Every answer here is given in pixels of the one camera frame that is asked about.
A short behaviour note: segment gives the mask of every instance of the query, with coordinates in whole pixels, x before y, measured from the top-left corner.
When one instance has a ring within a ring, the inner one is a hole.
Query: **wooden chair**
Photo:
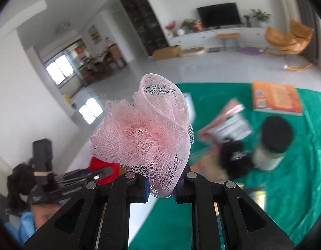
[[[101,75],[109,77],[113,74],[113,70],[105,62],[96,62],[94,65],[98,68]]]
[[[114,59],[114,62],[118,68],[122,69],[127,65],[126,61],[123,59],[123,56],[121,54],[119,47],[116,44],[109,48],[109,52],[111,53],[112,58]]]
[[[93,76],[93,71],[88,69],[86,66],[82,67],[79,71],[83,77],[85,85],[89,85],[90,83],[96,81],[95,77]]]
[[[310,43],[314,29],[291,19],[290,30],[291,31],[289,33],[282,34],[274,28],[268,27],[265,38],[270,45],[264,49],[263,52],[276,56],[297,55],[302,53]],[[267,51],[271,47],[278,50],[280,54]],[[311,65],[313,65],[313,63],[308,61],[307,65],[300,68],[289,67],[287,65],[284,68],[292,71],[300,71],[310,67]]]
[[[116,61],[114,60],[112,54],[110,52],[108,52],[103,59],[103,63],[111,69],[111,71],[113,71],[113,69],[111,68],[111,64],[114,64],[116,66],[116,68],[119,68]]]

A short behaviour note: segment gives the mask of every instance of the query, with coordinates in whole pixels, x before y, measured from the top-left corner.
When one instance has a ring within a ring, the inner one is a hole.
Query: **book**
[[[303,115],[303,109],[294,86],[254,81],[253,108],[258,112]]]

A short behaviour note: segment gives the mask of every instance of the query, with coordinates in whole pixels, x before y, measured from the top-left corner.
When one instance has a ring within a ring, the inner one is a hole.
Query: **orange chair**
[[[297,55],[301,53],[310,43],[314,29],[291,19],[290,30],[291,31],[288,34],[284,35],[276,31],[274,28],[268,27],[265,38],[270,45],[263,52],[271,55],[278,55],[267,51],[267,49],[273,47],[280,51],[280,56]],[[301,68],[293,68],[289,66],[285,66],[285,68],[288,70],[299,71],[304,70],[311,65],[313,65],[313,63],[308,62],[306,66]]]

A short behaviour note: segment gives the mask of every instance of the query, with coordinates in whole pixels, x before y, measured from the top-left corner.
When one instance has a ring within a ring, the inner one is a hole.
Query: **purple mat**
[[[240,53],[245,55],[262,55],[263,53],[260,52],[259,48],[255,47],[243,47],[239,50]]]

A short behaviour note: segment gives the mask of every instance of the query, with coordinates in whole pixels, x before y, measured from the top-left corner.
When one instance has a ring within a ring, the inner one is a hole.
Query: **cardboard box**
[[[175,58],[179,56],[180,51],[181,47],[179,45],[159,49],[153,52],[153,60],[159,61],[169,58]]]
[[[199,161],[192,165],[190,169],[204,176],[208,181],[224,184],[229,179],[226,171],[219,163],[218,151],[201,155]]]

